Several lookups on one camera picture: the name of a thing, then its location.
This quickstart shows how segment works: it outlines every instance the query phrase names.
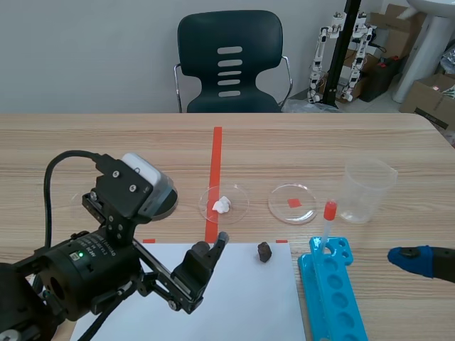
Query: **screw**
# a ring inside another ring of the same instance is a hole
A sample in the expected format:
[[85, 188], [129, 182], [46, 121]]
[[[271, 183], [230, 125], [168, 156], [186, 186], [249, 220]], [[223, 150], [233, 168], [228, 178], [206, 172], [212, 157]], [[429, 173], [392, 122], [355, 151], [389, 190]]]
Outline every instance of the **screw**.
[[172, 310], [177, 310], [177, 305], [174, 301], [168, 301], [169, 308]]
[[97, 193], [95, 192], [90, 192], [90, 199], [92, 199], [93, 201], [97, 201], [98, 200], [98, 196], [97, 196]]

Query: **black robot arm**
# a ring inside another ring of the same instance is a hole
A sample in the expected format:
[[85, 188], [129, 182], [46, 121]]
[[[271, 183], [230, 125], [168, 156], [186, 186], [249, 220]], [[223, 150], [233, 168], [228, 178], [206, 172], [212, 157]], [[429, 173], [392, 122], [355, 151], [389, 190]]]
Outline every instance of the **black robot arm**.
[[[91, 158], [102, 173], [82, 197], [100, 227], [49, 247], [50, 175], [57, 162], [69, 156]], [[48, 166], [44, 195], [45, 246], [15, 264], [0, 264], [0, 341], [48, 341], [64, 320], [76, 321], [91, 311], [98, 318], [80, 338], [90, 340], [136, 290], [143, 296], [155, 291], [171, 309], [188, 314], [200, 305], [228, 235], [221, 232], [212, 249], [205, 242], [195, 244], [172, 272], [138, 243], [133, 238], [138, 224], [163, 219], [176, 208], [177, 192], [162, 172], [135, 154], [115, 160], [69, 151]], [[31, 274], [38, 278], [35, 290], [26, 280]]]

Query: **red square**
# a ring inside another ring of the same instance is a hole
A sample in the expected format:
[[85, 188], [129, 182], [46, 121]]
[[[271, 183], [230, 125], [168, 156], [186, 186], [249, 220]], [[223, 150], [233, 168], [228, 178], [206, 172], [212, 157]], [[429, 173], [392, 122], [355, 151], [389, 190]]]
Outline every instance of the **red square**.
[[301, 203], [300, 203], [299, 199], [288, 199], [287, 203], [288, 203], [290, 208], [301, 207]]

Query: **petri dish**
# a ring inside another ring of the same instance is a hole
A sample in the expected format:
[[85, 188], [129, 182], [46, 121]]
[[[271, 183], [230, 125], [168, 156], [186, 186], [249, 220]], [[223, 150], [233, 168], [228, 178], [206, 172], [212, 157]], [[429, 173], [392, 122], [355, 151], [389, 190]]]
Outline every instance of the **petri dish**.
[[[219, 214], [213, 211], [212, 207], [215, 201], [223, 196], [229, 199], [231, 205], [229, 212]], [[199, 210], [202, 216], [209, 222], [217, 222], [218, 224], [233, 224], [238, 222], [247, 214], [249, 207], [250, 200], [246, 191], [237, 184], [211, 187], [201, 195], [199, 200]]]
[[270, 193], [269, 210], [276, 218], [288, 224], [306, 224], [317, 214], [316, 198], [306, 186], [287, 183]]

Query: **chair leg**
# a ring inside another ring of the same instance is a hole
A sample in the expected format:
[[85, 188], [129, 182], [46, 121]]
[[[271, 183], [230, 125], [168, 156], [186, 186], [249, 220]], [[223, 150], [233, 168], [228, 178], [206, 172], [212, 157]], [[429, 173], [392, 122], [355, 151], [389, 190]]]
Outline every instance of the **chair leg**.
[[180, 99], [180, 89], [178, 88], [178, 77], [177, 77], [177, 69], [181, 66], [181, 64], [177, 64], [173, 67], [173, 76], [176, 81], [176, 94], [177, 94], [177, 102], [178, 102], [178, 111], [182, 112], [182, 101]]
[[286, 97], [283, 99], [283, 101], [279, 104], [280, 109], [284, 107], [284, 104], [286, 103], [287, 99], [289, 98], [289, 95], [291, 94], [292, 91], [292, 86], [293, 86], [293, 81], [292, 81], [292, 76], [291, 76], [291, 67], [289, 66], [289, 59], [285, 55], [282, 56], [282, 58], [286, 61], [286, 67], [287, 67], [287, 74], [289, 76], [289, 90], [287, 92]]

